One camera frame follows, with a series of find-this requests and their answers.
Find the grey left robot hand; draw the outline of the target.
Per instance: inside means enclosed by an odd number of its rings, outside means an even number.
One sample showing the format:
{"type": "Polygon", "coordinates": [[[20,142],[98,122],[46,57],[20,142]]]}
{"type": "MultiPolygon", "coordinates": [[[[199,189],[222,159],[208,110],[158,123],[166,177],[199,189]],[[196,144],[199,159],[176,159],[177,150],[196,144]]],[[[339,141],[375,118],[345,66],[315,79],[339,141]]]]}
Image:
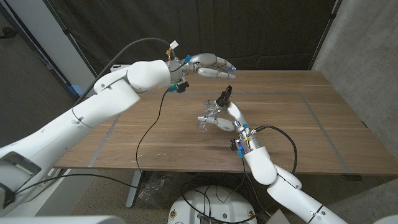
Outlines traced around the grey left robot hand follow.
{"type": "Polygon", "coordinates": [[[189,74],[198,74],[204,78],[222,78],[233,80],[236,67],[224,58],[215,54],[202,53],[187,55],[184,59],[173,59],[170,63],[170,84],[176,86],[186,83],[189,74]]]}

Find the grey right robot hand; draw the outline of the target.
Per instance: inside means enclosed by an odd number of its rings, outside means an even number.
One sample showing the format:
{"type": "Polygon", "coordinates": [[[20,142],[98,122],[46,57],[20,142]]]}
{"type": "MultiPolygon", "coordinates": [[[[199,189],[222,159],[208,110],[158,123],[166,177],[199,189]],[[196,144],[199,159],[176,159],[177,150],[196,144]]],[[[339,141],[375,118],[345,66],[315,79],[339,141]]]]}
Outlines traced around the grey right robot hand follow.
{"type": "Polygon", "coordinates": [[[208,108],[203,115],[198,116],[199,129],[205,130],[208,125],[215,125],[223,131],[236,131],[237,139],[231,140],[230,148],[237,151],[239,157],[255,151],[257,156],[270,158],[267,149],[259,142],[255,130],[249,127],[244,113],[233,102],[229,101],[220,106],[215,100],[206,101],[208,108]]]}

